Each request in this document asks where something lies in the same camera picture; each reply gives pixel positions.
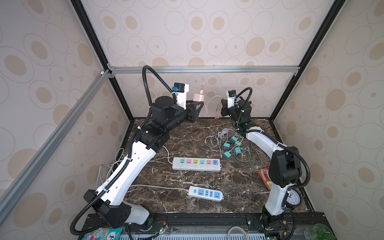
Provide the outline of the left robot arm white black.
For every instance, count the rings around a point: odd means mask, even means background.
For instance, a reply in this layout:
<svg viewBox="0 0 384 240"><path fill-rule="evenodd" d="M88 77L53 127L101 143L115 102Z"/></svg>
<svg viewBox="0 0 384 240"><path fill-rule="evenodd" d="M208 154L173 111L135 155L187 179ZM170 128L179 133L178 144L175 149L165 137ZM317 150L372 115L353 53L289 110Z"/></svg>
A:
<svg viewBox="0 0 384 240"><path fill-rule="evenodd" d="M150 71L172 94L152 101L147 71ZM75 236L84 235L98 228L120 228L123 224L146 225L150 213L144 207L128 204L125 195L133 181L145 165L157 154L170 138L170 131L188 121L197 121L204 102L187 100L189 86L175 83L173 88L150 66L142 69L143 83L149 103L149 113L145 121L134 133L128 147L128 153L116 170L97 190L88 190L84 198L88 204L73 219L70 232ZM84 231L76 230L80 218L90 209L104 222Z"/></svg>

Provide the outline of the teal charger plug right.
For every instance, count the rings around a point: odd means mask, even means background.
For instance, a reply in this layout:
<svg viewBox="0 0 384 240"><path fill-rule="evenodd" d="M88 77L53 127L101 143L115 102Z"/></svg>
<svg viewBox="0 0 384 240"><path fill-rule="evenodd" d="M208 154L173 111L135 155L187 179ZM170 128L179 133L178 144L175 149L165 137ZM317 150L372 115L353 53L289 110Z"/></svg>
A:
<svg viewBox="0 0 384 240"><path fill-rule="evenodd" d="M240 148L240 147L235 147L234 148L234 154L235 155L239 155L239 154L241 154L242 153L242 148Z"/></svg>

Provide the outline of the teal charger plug back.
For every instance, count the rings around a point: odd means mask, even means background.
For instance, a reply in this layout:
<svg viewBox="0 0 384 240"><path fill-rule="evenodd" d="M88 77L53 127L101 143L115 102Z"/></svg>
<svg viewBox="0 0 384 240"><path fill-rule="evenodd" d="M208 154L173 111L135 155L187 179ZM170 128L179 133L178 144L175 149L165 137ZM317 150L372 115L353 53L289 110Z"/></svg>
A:
<svg viewBox="0 0 384 240"><path fill-rule="evenodd" d="M232 137L229 139L229 141L230 141L232 144L235 144L235 142L238 141L238 138L235 137L235 136L232 136Z"/></svg>

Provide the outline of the colourful candy bag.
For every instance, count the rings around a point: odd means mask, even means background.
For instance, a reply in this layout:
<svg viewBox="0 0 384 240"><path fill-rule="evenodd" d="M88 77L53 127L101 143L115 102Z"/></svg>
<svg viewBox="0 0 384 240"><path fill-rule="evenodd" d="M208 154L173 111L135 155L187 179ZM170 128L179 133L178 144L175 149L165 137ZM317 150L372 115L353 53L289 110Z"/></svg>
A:
<svg viewBox="0 0 384 240"><path fill-rule="evenodd" d="M259 173L259 175L260 175L263 183L267 187L267 189L270 191L273 182L272 182L272 180L270 179L270 176L269 176L269 169L270 169L269 167L263 168L263 169L258 169L257 172Z"/></svg>

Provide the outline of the teal charger plug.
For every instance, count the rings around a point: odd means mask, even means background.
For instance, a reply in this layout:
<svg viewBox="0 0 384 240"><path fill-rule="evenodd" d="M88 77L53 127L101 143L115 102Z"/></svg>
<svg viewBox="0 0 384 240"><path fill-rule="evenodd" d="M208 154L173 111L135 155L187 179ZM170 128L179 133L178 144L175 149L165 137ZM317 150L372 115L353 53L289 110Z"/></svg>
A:
<svg viewBox="0 0 384 240"><path fill-rule="evenodd" d="M223 158L228 160L231 158L232 154L229 151L226 151L222 154Z"/></svg>
<svg viewBox="0 0 384 240"><path fill-rule="evenodd" d="M230 143L224 143L224 145L223 145L223 150L224 150L225 152L229 152L230 149L231 149L231 145L230 145Z"/></svg>
<svg viewBox="0 0 384 240"><path fill-rule="evenodd" d="M239 155L239 154L241 154L242 153L242 148L240 148L240 147L235 147L234 148L234 154L235 155Z"/></svg>
<svg viewBox="0 0 384 240"><path fill-rule="evenodd" d="M235 144L235 142L238 141L238 138L235 137L235 136L232 136L232 137L229 139L229 141L230 141L232 144Z"/></svg>

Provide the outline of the teal charger plug near pink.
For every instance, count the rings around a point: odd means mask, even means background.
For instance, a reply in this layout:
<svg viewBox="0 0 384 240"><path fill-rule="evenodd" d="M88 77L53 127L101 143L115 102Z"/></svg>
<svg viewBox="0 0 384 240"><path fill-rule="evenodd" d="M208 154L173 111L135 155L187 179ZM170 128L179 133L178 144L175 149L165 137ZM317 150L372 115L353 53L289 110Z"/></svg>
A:
<svg viewBox="0 0 384 240"><path fill-rule="evenodd" d="M229 152L230 149L231 149L231 145L230 145L230 143L224 143L224 145L223 145L223 150L224 150L225 152Z"/></svg>

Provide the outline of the horizontal aluminium rail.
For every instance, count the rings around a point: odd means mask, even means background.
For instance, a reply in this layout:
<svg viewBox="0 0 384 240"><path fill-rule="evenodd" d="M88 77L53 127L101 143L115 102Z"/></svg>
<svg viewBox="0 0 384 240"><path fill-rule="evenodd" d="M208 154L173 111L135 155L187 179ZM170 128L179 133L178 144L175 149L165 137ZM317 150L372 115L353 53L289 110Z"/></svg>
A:
<svg viewBox="0 0 384 240"><path fill-rule="evenodd" d="M299 66L153 67L158 74L297 73Z"/></svg>

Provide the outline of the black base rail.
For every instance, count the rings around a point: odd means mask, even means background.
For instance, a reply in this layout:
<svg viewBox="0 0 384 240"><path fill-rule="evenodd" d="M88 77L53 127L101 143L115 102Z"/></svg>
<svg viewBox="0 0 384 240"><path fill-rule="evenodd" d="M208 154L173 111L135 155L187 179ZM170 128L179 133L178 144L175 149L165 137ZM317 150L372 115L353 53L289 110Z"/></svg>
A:
<svg viewBox="0 0 384 240"><path fill-rule="evenodd" d="M121 240L281 240L294 230L293 240L305 231L332 228L324 213L285 213L272 230L260 222L261 214L155 214L147 226L122 224Z"/></svg>

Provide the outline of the green snack packet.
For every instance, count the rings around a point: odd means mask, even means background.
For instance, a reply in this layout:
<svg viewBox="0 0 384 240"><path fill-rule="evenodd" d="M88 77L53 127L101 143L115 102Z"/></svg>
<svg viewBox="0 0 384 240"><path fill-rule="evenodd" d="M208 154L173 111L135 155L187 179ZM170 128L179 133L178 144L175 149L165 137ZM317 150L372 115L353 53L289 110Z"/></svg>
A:
<svg viewBox="0 0 384 240"><path fill-rule="evenodd" d="M85 234L82 240L118 240L122 230L122 228L99 228L95 231Z"/></svg>

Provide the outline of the short white blue power strip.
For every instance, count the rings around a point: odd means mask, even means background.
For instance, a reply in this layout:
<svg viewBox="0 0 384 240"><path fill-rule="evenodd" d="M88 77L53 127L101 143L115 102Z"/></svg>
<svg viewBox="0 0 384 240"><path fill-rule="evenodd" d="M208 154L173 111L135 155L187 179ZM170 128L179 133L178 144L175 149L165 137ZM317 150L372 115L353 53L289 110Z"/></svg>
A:
<svg viewBox="0 0 384 240"><path fill-rule="evenodd" d="M188 190L189 197L210 200L215 202L221 202L224 199L224 195L221 191L198 188L190 186Z"/></svg>

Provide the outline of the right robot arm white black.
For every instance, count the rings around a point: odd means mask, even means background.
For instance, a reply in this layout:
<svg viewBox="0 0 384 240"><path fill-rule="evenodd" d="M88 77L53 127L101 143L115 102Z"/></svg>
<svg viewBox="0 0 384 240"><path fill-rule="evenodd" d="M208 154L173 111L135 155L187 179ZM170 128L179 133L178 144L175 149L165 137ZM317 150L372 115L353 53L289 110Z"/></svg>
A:
<svg viewBox="0 0 384 240"><path fill-rule="evenodd" d="M309 183L310 168L296 147L278 142L251 120L252 93L251 87L245 88L239 94L235 90L229 90L227 99L221 100L221 115L230 116L237 133L256 144L270 158L269 177L272 186L263 214L267 217L279 217L284 211L293 210L301 204L297 189Z"/></svg>

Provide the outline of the diagonal aluminium rail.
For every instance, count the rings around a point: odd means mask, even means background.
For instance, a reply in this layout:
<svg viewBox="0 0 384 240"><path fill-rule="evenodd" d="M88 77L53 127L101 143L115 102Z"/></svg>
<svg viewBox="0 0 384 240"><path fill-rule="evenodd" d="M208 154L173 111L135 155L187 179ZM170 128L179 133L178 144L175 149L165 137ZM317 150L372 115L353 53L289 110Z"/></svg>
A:
<svg viewBox="0 0 384 240"><path fill-rule="evenodd" d="M45 164L51 158L64 137L75 125L80 115L88 107L91 100L102 87L104 82L111 75L111 70L105 69L102 74L94 80L87 91L76 102L74 107L68 112L59 126L52 132L42 147L36 152L31 161L26 165L18 177L10 185L10 188L1 198L1 224L9 217L12 210L16 207L27 189L39 175Z"/></svg>

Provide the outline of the long white colourful power strip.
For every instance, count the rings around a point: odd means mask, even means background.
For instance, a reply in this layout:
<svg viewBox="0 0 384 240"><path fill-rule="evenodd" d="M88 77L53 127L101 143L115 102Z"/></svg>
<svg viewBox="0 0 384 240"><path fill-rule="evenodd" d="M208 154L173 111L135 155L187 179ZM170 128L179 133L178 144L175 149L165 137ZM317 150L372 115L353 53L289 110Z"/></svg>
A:
<svg viewBox="0 0 384 240"><path fill-rule="evenodd" d="M220 172L219 159L177 158L173 159L172 169L177 171Z"/></svg>

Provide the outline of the black round clock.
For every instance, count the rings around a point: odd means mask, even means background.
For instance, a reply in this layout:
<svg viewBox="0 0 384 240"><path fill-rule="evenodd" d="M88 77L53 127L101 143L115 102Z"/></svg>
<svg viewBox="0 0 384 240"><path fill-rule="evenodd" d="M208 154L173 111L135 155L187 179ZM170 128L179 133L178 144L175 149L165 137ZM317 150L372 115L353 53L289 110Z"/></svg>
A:
<svg viewBox="0 0 384 240"><path fill-rule="evenodd" d="M295 209L299 207L302 204L302 197L299 192L297 192L295 189L290 190L287 192L287 198L285 201L285 207L288 209Z"/></svg>

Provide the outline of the teal charger plug front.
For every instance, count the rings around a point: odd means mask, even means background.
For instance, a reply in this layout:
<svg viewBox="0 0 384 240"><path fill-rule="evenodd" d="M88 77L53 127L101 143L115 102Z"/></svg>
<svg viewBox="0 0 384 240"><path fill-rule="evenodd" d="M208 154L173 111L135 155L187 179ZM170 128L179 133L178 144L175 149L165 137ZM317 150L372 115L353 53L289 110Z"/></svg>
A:
<svg viewBox="0 0 384 240"><path fill-rule="evenodd" d="M229 151L226 151L222 154L223 158L228 160L231 158L232 154Z"/></svg>

